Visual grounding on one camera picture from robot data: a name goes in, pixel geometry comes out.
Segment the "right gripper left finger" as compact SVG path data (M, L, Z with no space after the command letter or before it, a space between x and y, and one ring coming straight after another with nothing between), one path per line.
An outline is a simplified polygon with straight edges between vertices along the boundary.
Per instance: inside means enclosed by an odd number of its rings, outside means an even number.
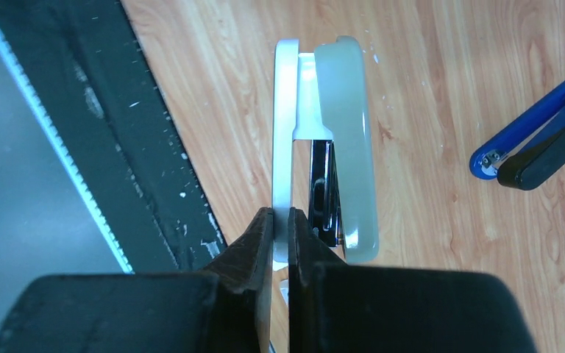
M198 271L47 275L0 326L0 352L267 352L273 212Z

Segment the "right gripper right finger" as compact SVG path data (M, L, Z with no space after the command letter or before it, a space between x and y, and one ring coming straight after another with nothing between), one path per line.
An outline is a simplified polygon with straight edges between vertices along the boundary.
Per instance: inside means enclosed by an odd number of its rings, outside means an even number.
M535 352L512 292L467 271L350 265L291 209L292 352Z

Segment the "grey white stapler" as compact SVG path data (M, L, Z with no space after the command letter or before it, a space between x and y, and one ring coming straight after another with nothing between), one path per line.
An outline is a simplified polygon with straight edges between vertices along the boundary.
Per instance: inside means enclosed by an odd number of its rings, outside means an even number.
M363 52L357 40L302 52L280 40L274 58L271 203L275 270L289 263L288 219L293 201L294 143L311 144L308 222L347 261L373 260L379 251L371 119Z

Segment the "blue black stapler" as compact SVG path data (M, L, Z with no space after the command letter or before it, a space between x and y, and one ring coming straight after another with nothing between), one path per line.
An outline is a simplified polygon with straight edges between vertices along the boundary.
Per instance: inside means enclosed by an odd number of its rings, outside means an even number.
M565 164L565 80L480 146L469 170L507 188L533 190Z

